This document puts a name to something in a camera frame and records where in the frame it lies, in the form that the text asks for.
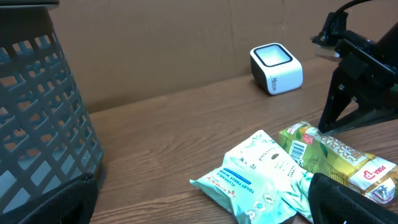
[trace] wooden table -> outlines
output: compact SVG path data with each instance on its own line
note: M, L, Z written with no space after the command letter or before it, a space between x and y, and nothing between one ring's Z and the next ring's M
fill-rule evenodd
M275 140L298 121L317 125L336 63L303 63L303 87L265 95L251 75L91 115L104 146L106 180L92 223L234 223L190 185L219 167L224 153L263 129ZM398 163L396 121L336 137ZM389 208L398 212L396 201ZM300 215L295 223L306 223Z

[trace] gray plastic basket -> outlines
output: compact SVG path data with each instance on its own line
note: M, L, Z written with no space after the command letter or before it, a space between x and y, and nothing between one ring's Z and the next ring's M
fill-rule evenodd
M94 173L103 149L45 7L0 7L0 213Z

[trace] brown wall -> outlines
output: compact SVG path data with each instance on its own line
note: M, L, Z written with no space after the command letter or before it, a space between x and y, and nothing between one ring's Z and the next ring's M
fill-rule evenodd
M314 58L310 36L347 1L67 0L50 13L83 99L99 111L248 74L249 51L270 42ZM378 40L397 11L396 0L355 6L348 28Z

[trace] black cable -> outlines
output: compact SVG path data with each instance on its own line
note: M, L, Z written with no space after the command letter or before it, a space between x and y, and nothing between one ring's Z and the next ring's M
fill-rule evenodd
M331 30L331 25L333 24L333 22L337 19L337 17L346 9L348 9L349 7L353 7L357 4L361 4L363 2L367 2L367 1L372 1L372 0L353 0L350 1L348 3L346 3L345 5L341 6L339 9L336 10L336 12L334 13L332 19L329 20L329 23L327 24L326 30L325 30L325 37L327 37L328 35L330 35L330 30Z

